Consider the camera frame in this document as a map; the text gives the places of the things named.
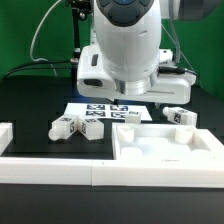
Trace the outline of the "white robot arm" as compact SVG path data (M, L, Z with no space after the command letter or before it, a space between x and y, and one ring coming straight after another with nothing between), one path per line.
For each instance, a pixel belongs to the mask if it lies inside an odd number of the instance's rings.
M196 77L162 65L162 21L198 21L221 0L92 0L95 42L83 48L83 96L186 104Z

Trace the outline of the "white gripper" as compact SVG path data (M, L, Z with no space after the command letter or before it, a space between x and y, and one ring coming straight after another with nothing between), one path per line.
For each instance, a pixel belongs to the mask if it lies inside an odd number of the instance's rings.
M82 50L77 70L77 89L86 97L186 104L195 82L196 75L189 70L165 65L159 66L146 80L118 81L103 70L102 54L97 45Z

